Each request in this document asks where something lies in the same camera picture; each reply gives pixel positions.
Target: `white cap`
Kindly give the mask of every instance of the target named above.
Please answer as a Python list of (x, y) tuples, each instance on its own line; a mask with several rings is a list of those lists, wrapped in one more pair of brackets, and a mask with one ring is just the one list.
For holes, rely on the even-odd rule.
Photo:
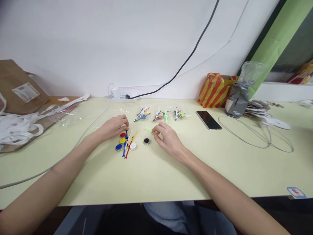
[(137, 148), (137, 145), (135, 143), (132, 143), (129, 147), (130, 150), (135, 150)]

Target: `phone screen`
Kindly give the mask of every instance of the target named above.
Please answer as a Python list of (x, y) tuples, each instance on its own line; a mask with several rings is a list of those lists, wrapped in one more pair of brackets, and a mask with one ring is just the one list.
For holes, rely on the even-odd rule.
[(210, 130), (220, 130), (222, 127), (214, 120), (207, 111), (197, 111), (198, 116)]

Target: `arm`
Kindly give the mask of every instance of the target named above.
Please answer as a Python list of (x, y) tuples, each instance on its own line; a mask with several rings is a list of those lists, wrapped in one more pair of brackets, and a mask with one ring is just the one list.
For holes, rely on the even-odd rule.
[(163, 150), (190, 169), (219, 209), (243, 234), (289, 234), (244, 192), (187, 150), (170, 126), (161, 122), (152, 133)]
[(0, 234), (31, 234), (59, 204), (89, 155), (101, 143), (128, 130), (125, 115), (113, 117), (32, 184), (0, 213)]

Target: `hand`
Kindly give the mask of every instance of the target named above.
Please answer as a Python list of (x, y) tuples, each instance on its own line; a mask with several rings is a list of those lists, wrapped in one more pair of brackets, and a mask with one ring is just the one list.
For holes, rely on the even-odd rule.
[(93, 139), (98, 144), (102, 144), (126, 130), (129, 130), (129, 122), (124, 114), (107, 120), (98, 130), (93, 132), (91, 136), (93, 136)]
[(187, 149), (180, 141), (177, 133), (167, 124), (160, 122), (152, 129), (155, 141), (159, 146), (175, 159), (183, 162)]

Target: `person's left hand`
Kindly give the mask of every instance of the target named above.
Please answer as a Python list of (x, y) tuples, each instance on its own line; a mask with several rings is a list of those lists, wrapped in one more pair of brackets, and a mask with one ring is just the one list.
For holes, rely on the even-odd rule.
[(126, 115), (123, 114), (107, 120), (98, 130), (93, 132), (91, 136), (98, 144), (102, 144), (125, 130), (129, 130), (129, 122)]

